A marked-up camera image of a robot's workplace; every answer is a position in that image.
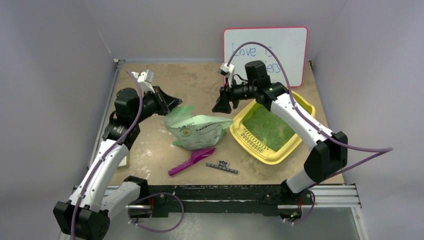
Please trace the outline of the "green cat litter bag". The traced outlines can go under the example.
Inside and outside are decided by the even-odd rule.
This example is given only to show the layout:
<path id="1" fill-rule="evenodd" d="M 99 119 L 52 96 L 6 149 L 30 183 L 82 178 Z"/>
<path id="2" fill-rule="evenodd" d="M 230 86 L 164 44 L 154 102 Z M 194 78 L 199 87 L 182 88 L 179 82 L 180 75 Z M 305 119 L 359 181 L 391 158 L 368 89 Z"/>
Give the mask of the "green cat litter bag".
<path id="1" fill-rule="evenodd" d="M 188 151 L 217 145 L 232 125 L 231 118 L 192 115 L 194 106 L 178 106 L 164 117 L 165 128 L 176 137 L 173 144 Z"/>

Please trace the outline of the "purple plastic litter scoop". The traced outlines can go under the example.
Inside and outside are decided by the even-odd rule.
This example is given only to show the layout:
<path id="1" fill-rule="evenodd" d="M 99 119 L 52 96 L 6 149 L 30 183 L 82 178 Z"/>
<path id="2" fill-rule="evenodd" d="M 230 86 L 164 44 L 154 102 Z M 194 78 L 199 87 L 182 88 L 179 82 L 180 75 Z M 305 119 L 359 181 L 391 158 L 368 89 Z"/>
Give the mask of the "purple plastic litter scoop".
<path id="1" fill-rule="evenodd" d="M 183 172 L 187 168 L 189 168 L 189 167 L 197 164 L 201 160 L 211 156 L 215 152 L 215 150 L 216 150 L 215 147 L 209 147 L 209 148 L 198 149 L 198 150 L 192 151 L 190 158 L 187 161 L 183 162 L 182 164 L 180 164 L 180 165 L 172 168 L 171 170 L 169 170 L 168 175 L 172 177 L 172 176 L 175 176 L 175 175 Z"/>

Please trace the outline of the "pink framed whiteboard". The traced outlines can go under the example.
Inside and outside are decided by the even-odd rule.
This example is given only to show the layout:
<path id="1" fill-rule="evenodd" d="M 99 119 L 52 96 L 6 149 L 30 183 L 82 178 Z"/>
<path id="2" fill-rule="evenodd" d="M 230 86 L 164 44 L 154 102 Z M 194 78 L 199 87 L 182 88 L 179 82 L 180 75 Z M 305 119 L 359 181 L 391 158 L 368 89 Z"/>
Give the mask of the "pink framed whiteboard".
<path id="1" fill-rule="evenodd" d="M 282 69 L 271 52 L 256 44 L 248 44 L 238 49 L 243 43 L 258 42 L 267 46 L 277 56 L 290 86 L 299 87 L 303 83 L 307 39 L 308 29 L 304 26 L 228 28 L 223 32 L 224 62 L 227 63 L 231 55 L 234 55 L 231 64 L 235 66 L 235 73 L 247 79 L 245 64 L 260 60 L 265 64 L 271 81 L 285 85 Z"/>

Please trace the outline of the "small white red card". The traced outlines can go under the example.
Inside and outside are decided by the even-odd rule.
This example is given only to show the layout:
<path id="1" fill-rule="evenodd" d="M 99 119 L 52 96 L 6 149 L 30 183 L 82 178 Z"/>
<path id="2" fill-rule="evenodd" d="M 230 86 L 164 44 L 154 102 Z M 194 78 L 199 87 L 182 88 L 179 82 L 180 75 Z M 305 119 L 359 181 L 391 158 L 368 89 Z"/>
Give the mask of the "small white red card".
<path id="1" fill-rule="evenodd" d="M 125 167 L 129 164 L 129 155 L 126 155 L 118 164 L 118 167 Z"/>

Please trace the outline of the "green cat litter granules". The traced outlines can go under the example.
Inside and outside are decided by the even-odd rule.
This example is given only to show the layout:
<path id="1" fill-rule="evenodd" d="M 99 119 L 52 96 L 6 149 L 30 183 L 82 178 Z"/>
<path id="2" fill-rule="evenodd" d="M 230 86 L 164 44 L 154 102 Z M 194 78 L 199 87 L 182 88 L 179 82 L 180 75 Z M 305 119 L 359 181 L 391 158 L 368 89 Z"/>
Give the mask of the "green cat litter granules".
<path id="1" fill-rule="evenodd" d="M 259 108 L 242 123 L 260 142 L 278 152 L 295 135 L 295 132 L 277 115 L 260 104 L 258 106 Z"/>

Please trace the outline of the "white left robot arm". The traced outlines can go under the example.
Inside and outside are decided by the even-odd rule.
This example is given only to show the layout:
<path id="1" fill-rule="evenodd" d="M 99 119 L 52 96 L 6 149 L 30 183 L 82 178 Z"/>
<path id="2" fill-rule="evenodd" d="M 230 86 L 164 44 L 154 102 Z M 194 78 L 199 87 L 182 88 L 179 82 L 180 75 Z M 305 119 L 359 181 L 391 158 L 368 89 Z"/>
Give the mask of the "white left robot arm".
<path id="1" fill-rule="evenodd" d="M 141 93 L 130 87 L 117 92 L 115 109 L 109 116 L 95 160 L 69 199 L 57 202 L 53 209 L 62 233 L 72 239 L 102 240 L 111 220 L 126 205 L 148 201 L 147 180 L 135 176 L 125 178 L 108 197 L 105 193 L 119 163 L 141 132 L 139 123 L 155 114 L 166 116 L 182 102 L 157 85 Z"/>

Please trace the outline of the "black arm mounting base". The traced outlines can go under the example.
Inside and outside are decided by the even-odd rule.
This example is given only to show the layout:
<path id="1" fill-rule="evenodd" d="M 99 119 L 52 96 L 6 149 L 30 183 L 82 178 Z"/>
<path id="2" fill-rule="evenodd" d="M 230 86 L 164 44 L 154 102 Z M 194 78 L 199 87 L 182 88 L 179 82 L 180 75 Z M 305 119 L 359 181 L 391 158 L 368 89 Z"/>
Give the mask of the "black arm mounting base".
<path id="1" fill-rule="evenodd" d="M 300 219 L 302 208 L 315 203 L 309 189 L 289 193 L 281 184 L 150 185 L 141 181 L 132 206 L 146 206 L 154 218 L 170 213 L 261 214 L 283 220 Z"/>

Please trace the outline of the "yellow sifting litter tray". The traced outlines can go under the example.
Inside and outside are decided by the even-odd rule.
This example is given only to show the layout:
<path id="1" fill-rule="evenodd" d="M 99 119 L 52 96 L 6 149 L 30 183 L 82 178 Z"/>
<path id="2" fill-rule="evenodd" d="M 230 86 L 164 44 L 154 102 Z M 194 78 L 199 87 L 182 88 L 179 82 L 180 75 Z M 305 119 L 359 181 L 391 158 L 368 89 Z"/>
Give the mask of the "yellow sifting litter tray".
<path id="1" fill-rule="evenodd" d="M 302 143 L 302 139 L 294 132 L 294 136 L 279 151 L 273 151 L 267 147 L 243 125 L 243 120 L 251 117 L 253 111 L 259 108 L 259 105 L 255 100 L 251 100 L 233 118 L 229 131 L 238 144 L 251 156 L 264 164 L 276 165 L 287 158 Z"/>

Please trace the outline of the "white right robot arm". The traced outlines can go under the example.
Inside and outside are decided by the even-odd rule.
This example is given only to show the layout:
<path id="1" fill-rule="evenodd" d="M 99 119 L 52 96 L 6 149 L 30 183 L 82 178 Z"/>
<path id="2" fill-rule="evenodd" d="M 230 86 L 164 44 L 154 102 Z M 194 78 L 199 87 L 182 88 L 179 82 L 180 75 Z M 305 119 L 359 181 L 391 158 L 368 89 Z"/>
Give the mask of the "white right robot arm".
<path id="1" fill-rule="evenodd" d="M 220 66 L 219 73 L 225 77 L 225 83 L 212 112 L 230 114 L 239 101 L 254 99 L 287 123 L 307 144 L 310 153 L 303 168 L 281 183 L 282 200 L 292 204 L 303 190 L 331 178 L 347 165 L 348 150 L 338 142 L 347 144 L 348 138 L 342 131 L 334 133 L 319 123 L 298 104 L 287 86 L 272 83 L 262 61 L 248 62 L 244 68 L 247 80 L 238 84 L 234 80 L 234 65 Z"/>

